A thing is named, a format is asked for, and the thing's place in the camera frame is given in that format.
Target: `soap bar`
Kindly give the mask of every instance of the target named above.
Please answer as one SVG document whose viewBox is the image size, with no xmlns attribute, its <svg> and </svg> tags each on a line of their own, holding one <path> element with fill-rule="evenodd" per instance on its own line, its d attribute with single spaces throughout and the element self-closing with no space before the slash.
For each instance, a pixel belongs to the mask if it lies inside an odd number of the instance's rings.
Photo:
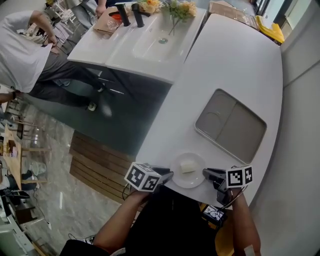
<svg viewBox="0 0 320 256">
<path fill-rule="evenodd" d="M 185 160 L 180 163 L 183 174 L 191 173 L 197 170 L 197 163 L 193 160 Z"/>
</svg>

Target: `white t-shirt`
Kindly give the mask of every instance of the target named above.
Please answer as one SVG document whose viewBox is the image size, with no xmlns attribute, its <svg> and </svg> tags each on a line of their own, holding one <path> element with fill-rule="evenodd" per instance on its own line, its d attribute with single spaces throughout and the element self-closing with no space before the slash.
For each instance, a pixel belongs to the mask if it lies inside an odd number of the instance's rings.
<svg viewBox="0 0 320 256">
<path fill-rule="evenodd" d="M 2 182 L 0 183 L 0 190 L 5 190 L 10 187 L 10 183 L 7 176 L 2 176 Z"/>
<path fill-rule="evenodd" d="M 0 22 L 0 83 L 23 93 L 35 86 L 52 47 L 41 47 L 17 33 L 28 28 L 32 13 L 12 13 Z"/>
</svg>

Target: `sink drain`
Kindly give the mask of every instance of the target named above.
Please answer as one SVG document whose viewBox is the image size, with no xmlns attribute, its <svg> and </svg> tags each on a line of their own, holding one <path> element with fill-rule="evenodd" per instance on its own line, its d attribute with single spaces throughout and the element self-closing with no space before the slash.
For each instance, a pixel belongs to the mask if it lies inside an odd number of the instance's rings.
<svg viewBox="0 0 320 256">
<path fill-rule="evenodd" d="M 160 38 L 159 41 L 158 41 L 160 44 L 164 45 L 168 42 L 168 39 L 166 38 Z"/>
</svg>

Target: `forearm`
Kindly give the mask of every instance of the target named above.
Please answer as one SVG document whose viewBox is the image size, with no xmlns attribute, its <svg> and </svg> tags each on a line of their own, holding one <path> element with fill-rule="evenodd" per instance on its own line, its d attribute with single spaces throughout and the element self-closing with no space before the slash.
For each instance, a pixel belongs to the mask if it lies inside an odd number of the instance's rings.
<svg viewBox="0 0 320 256">
<path fill-rule="evenodd" d="M 98 0 L 99 6 L 106 6 L 107 0 Z"/>
<path fill-rule="evenodd" d="M 112 254 L 124 246 L 141 199 L 130 195 L 95 236 L 93 245 Z"/>
<path fill-rule="evenodd" d="M 260 237 L 243 194 L 232 204 L 232 218 L 235 255 L 245 256 L 244 249 L 253 246 L 255 255 L 260 256 Z"/>
<path fill-rule="evenodd" d="M 6 103 L 14 99 L 13 92 L 10 93 L 0 93 L 0 104 Z"/>
<path fill-rule="evenodd" d="M 42 12 L 35 10 L 31 16 L 30 22 L 35 23 L 38 27 L 43 29 L 44 32 L 46 32 L 49 37 L 55 35 L 49 20 L 46 18 L 46 16 Z"/>
</svg>

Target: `marble floor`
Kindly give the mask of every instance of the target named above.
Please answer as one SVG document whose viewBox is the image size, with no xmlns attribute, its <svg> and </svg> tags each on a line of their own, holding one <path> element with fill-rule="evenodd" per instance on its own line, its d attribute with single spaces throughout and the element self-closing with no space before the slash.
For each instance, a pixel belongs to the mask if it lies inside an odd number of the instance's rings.
<svg viewBox="0 0 320 256">
<path fill-rule="evenodd" d="M 22 141 L 22 145 L 50 148 L 51 151 L 31 152 L 22 163 L 26 172 L 31 161 L 44 162 L 47 172 L 38 178 L 48 180 L 40 185 L 40 189 L 29 193 L 32 203 L 42 210 L 45 220 L 41 212 L 36 210 L 40 221 L 27 223 L 23 228 L 32 240 L 48 244 L 58 255 L 69 239 L 68 234 L 76 238 L 96 234 L 120 204 L 69 174 L 72 160 L 69 147 L 74 132 L 72 128 L 32 105 L 27 106 L 24 115 L 26 121 L 32 121 L 37 125 L 37 128 L 32 129 L 32 137 L 37 137 L 37 141 Z"/>
</svg>

